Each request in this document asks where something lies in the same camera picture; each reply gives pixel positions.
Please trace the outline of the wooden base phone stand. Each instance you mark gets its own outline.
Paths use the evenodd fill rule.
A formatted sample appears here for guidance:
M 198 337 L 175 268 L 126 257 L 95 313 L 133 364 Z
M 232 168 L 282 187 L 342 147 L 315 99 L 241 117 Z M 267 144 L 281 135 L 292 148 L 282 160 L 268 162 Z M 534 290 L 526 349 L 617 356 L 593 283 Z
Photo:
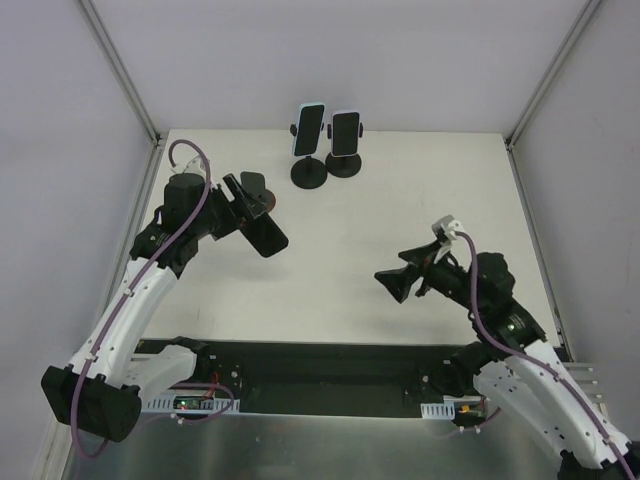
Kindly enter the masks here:
M 276 197 L 266 186 L 265 176 L 258 172 L 243 171 L 240 174 L 241 185 L 254 198 L 260 201 L 268 213 L 276 206 Z

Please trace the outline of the black smartphone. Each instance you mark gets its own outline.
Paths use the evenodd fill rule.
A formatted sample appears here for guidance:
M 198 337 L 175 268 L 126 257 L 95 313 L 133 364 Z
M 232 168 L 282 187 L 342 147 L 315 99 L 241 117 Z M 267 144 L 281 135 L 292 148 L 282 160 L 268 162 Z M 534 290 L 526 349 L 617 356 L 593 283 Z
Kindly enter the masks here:
M 240 231 L 263 258 L 270 258 L 289 245 L 288 237 L 269 214 L 263 214 L 249 221 Z

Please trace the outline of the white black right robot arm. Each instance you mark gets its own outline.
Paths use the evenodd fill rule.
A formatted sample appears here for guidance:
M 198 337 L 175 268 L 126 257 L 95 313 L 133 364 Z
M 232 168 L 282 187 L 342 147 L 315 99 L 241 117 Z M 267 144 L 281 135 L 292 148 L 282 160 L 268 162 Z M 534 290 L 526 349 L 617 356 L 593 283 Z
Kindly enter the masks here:
M 511 417 L 549 456 L 560 479 L 636 479 L 633 442 L 598 410 L 533 316 L 514 298 L 515 278 L 500 253 L 461 267 L 439 242 L 403 251 L 406 265 L 375 273 L 399 303 L 436 291 L 467 311 L 477 335 L 428 374 L 430 387 L 461 398 L 477 392 Z

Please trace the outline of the blue case smartphone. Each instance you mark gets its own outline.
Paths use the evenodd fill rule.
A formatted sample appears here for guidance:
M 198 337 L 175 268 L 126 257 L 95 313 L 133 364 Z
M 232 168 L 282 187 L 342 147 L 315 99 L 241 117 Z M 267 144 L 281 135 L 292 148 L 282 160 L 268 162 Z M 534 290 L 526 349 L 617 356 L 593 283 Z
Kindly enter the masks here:
M 294 136 L 292 154 L 303 157 L 316 152 L 324 129 L 325 104 L 312 102 L 301 104 L 296 123 L 292 125 Z

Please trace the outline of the black round base phone stand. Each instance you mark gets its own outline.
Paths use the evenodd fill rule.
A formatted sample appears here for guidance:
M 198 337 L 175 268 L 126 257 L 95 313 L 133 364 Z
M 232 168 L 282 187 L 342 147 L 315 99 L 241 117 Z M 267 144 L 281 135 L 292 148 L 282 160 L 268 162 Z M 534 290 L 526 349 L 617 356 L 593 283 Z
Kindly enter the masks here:
M 327 170 L 324 164 L 314 154 L 296 157 L 291 167 L 290 179 L 298 188 L 312 190 L 322 186 L 327 180 Z

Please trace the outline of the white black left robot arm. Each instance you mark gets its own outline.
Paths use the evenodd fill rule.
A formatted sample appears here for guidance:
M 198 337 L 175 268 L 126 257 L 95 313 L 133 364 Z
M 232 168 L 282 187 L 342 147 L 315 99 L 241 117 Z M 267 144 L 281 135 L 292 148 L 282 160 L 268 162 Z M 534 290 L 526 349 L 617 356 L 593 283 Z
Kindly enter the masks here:
M 48 367 L 41 388 L 58 422 L 72 438 L 90 433 L 121 442 L 142 407 L 183 382 L 204 387 L 211 365 L 203 342 L 177 337 L 138 367 L 131 357 L 154 312 L 194 259 L 202 239 L 240 232 L 269 258 L 288 245 L 270 212 L 275 204 L 262 174 L 227 174 L 207 184 L 197 173 L 172 175 L 163 202 L 136 236 L 116 295 L 89 338 L 64 367 Z

